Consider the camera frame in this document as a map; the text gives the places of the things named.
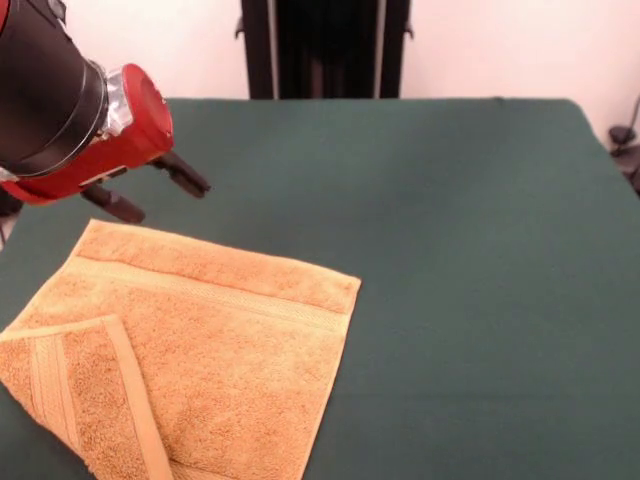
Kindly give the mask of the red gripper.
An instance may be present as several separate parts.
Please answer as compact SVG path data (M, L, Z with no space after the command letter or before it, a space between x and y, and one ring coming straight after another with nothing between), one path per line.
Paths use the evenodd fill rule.
M95 183L150 163L191 196L203 198L211 185L171 151L171 113L147 73L129 63L108 73L106 85L108 109L103 136L62 168L40 177L6 180L1 188L28 204L48 204L81 192L86 201L111 216L140 224L146 217L143 210Z

